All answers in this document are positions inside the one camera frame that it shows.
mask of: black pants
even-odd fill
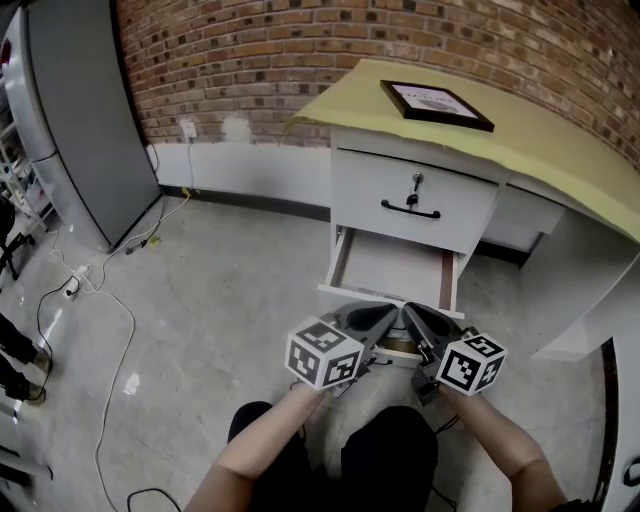
[[[242,406],[229,441],[271,408]],[[422,512],[438,463],[438,441],[418,411],[389,407],[355,432],[342,449],[342,480],[314,477],[304,442],[296,434],[258,479],[252,512],[385,510]]]
[[[0,350],[23,364],[32,363],[37,354],[31,340],[1,314]],[[9,398],[26,400],[29,397],[29,381],[24,375],[15,371],[4,357],[0,357],[0,386],[5,388]]]

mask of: picture frame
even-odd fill
[[[384,92],[404,119],[463,126],[493,132],[495,125],[449,89],[380,80]]]

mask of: gray floor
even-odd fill
[[[177,204],[171,199],[168,208]],[[137,232],[156,218],[154,209]],[[151,486],[185,505],[224,446],[235,410],[283,395],[292,381],[283,369],[286,333],[318,313],[315,287],[329,264],[329,226],[285,215],[193,201],[159,235],[153,247],[112,258],[103,288],[136,318],[100,454],[120,511],[130,492]],[[47,236],[25,255],[17,282],[4,274],[0,280],[0,311],[34,340],[40,296],[68,277],[49,255],[52,242]],[[104,256],[77,245],[65,229],[56,247],[73,267],[91,263],[91,278],[98,281]],[[466,325],[486,330],[510,350],[488,398],[540,442],[570,497],[589,498],[604,428],[599,352],[578,364],[527,357],[517,276],[512,265],[472,258],[459,282],[458,309],[467,313]],[[53,468],[54,481],[38,480],[31,491],[37,510],[108,511],[93,450],[131,321],[100,295],[80,295],[71,303],[54,296],[41,317],[57,362],[49,396],[41,408],[23,406],[17,425],[0,414],[2,444]],[[41,379],[33,368],[24,371]],[[308,424],[312,463],[338,474],[340,448],[352,432],[387,405],[417,407],[409,376],[378,367],[342,399],[328,397]],[[423,412],[433,426],[452,415],[439,402]],[[458,500],[459,510],[510,508],[508,481],[464,427],[439,440],[435,481]],[[12,490],[15,499],[18,494]],[[171,510],[154,496],[137,498],[133,508]],[[450,510],[433,495],[427,509]]]

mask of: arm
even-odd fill
[[[253,483],[318,407],[324,392],[306,384],[293,388],[273,409],[240,432],[204,477],[185,512],[249,509]]]
[[[542,449],[529,434],[481,395],[466,396],[446,385],[439,389],[498,469],[511,481],[514,511],[549,512],[567,502]]]

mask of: white cable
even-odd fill
[[[87,281],[87,283],[91,284],[90,281],[84,275],[82,275],[82,277]],[[109,413],[109,406],[111,405],[111,397],[113,396],[113,389],[115,388],[116,380],[118,379],[118,374],[120,373],[120,368],[122,368],[122,363],[124,362],[124,358],[126,357],[127,352],[129,350],[129,346],[131,345],[131,340],[133,339],[133,333],[136,330],[136,319],[133,316],[133,313],[129,310],[129,308],[127,306],[125,306],[122,302],[120,302],[118,299],[116,299],[110,293],[101,292],[101,291],[98,291],[98,290],[95,290],[95,289],[92,292],[90,292],[90,294],[94,294],[94,293],[97,293],[99,295],[106,295],[107,297],[110,297],[111,299],[116,301],[120,306],[122,306],[122,308],[127,313],[129,313],[129,316],[131,317],[131,332],[129,333],[129,339],[127,339],[127,343],[126,343],[126,345],[124,347],[124,350],[122,351],[122,357],[120,357],[120,361],[118,362],[118,366],[116,367],[116,371],[113,373],[113,379],[111,379],[111,386],[109,387],[109,396],[107,397],[107,401],[106,401],[106,403],[104,405],[104,409],[102,411],[102,421],[100,422],[100,424],[101,424],[100,437],[98,439],[98,444],[96,444],[96,449],[93,452],[93,461],[95,462],[96,469],[98,470],[98,476],[100,477],[100,484],[102,484],[102,490],[104,491],[104,495],[107,498],[107,501],[109,502],[109,505],[111,506],[113,511],[114,512],[119,512],[118,509],[116,508],[116,506],[113,504],[113,501],[111,501],[111,497],[109,496],[109,493],[107,492],[107,486],[104,483],[104,477],[102,476],[102,469],[100,469],[100,461],[98,459],[98,456],[99,456],[99,452],[100,452],[100,447],[102,446],[102,441],[104,439],[104,431],[105,431],[105,428],[107,426],[107,414]]]
[[[189,160],[189,169],[191,171],[191,188],[193,189],[193,166],[191,164],[190,149],[191,149],[191,144],[189,144],[189,146],[187,147],[187,157],[188,157],[188,160]],[[135,330],[136,330],[136,319],[135,319],[135,316],[133,316],[133,313],[131,312],[131,310],[127,306],[125,306],[122,302],[120,302],[120,300],[118,300],[116,297],[114,297],[110,293],[100,291],[100,288],[102,287],[102,285],[104,284],[104,282],[105,282],[105,280],[107,278],[106,273],[105,273],[105,266],[107,264],[107,261],[109,261],[116,254],[118,254],[124,247],[127,246],[127,244],[129,242],[131,242],[132,240],[136,240],[138,238],[142,238],[143,236],[146,236],[149,233],[151,233],[154,229],[159,227],[160,224],[164,220],[166,220],[169,217],[171,217],[171,215],[173,215],[180,208],[182,208],[185,204],[187,204],[187,201],[189,201],[189,199],[191,199],[191,194],[190,193],[187,194],[187,197],[185,198],[185,200],[182,203],[180,203],[177,207],[175,207],[173,210],[171,210],[169,213],[167,213],[164,217],[161,217],[160,220],[158,220],[158,222],[156,224],[154,224],[151,229],[145,231],[141,235],[132,236],[126,242],[121,244],[120,247],[118,247],[114,252],[112,252],[109,256],[107,256],[105,258],[105,260],[102,262],[102,279],[100,280],[100,284],[97,287],[93,286],[93,284],[91,283],[91,281],[89,281],[89,278],[87,278],[87,276],[85,276],[84,274],[78,273],[75,269],[70,267],[64,261],[64,253],[60,249],[56,249],[55,248],[56,242],[58,240],[59,232],[56,230],[56,231],[51,231],[51,232],[47,233],[47,235],[51,235],[53,233],[55,233],[55,235],[56,235],[55,239],[53,240],[53,245],[51,246],[51,250],[49,251],[49,254],[51,254],[52,257],[54,257],[57,260],[59,260],[60,262],[62,262],[62,264],[67,268],[67,270],[69,270],[71,272],[72,275],[74,275],[76,278],[82,279],[84,282],[86,282],[87,286],[89,286],[89,291],[87,291],[83,286],[82,287],[83,292],[86,293],[87,295],[94,295],[94,294],[106,295],[110,299],[114,300],[118,305],[120,305],[129,314],[129,316],[131,317],[131,332],[129,333],[129,337],[127,339],[127,343],[125,344],[124,350],[122,351],[122,356],[120,357],[120,361],[118,362],[118,366],[116,367],[116,371],[113,373],[113,378],[111,379],[111,386],[109,387],[109,394],[107,396],[107,401],[106,401],[106,403],[104,405],[104,409],[102,411],[100,437],[98,438],[98,443],[96,444],[96,448],[95,448],[95,450],[93,452],[93,460],[94,460],[95,465],[96,465],[96,470],[98,471],[98,476],[100,477],[100,484],[102,485],[102,490],[104,492],[105,498],[107,499],[107,502],[109,503],[109,506],[111,507],[113,512],[119,512],[119,511],[116,508],[116,506],[114,505],[113,501],[111,500],[111,497],[109,496],[109,493],[107,491],[107,487],[106,487],[106,485],[104,483],[104,477],[102,476],[102,469],[100,469],[99,453],[100,453],[100,447],[102,446],[102,441],[104,440],[104,432],[105,432],[105,428],[106,428],[106,425],[107,425],[107,414],[109,413],[109,406],[111,405],[111,398],[113,397],[113,390],[115,388],[116,380],[118,379],[118,374],[120,373],[120,369],[122,368],[122,363],[124,362],[124,359],[125,359],[125,357],[127,355],[127,352],[129,351],[129,347],[131,345],[131,340],[133,339],[133,334],[135,333]],[[59,252],[60,253],[60,257],[56,256],[55,252]]]
[[[191,195],[187,195],[187,198],[182,201],[182,203],[180,203],[176,208],[174,208],[173,210],[171,210],[169,213],[167,213],[164,217],[162,217],[159,221],[158,224],[164,222],[166,219],[168,219],[169,217],[171,217],[174,213],[176,213],[180,208],[182,208],[187,201],[191,199]],[[100,280],[100,283],[98,284],[98,286],[96,286],[95,288],[93,287],[93,285],[91,286],[92,288],[94,288],[95,291],[100,290],[100,288],[102,288],[102,285],[104,284],[105,280],[107,279],[107,274],[105,272],[105,267],[107,265],[107,261],[109,261],[111,258],[113,258],[116,254],[118,254],[122,249],[124,249],[127,244],[133,240],[136,240],[138,238],[142,238],[143,236],[148,235],[149,233],[151,233],[154,229],[155,229],[156,225],[154,224],[153,227],[147,231],[145,231],[144,233],[142,233],[141,235],[136,235],[136,236],[132,236],[131,238],[129,238],[129,240],[127,240],[126,242],[124,242],[123,244],[120,244],[120,247],[118,247],[115,251],[113,251],[111,254],[109,254],[109,256],[107,256],[105,258],[105,260],[102,262],[102,279]]]

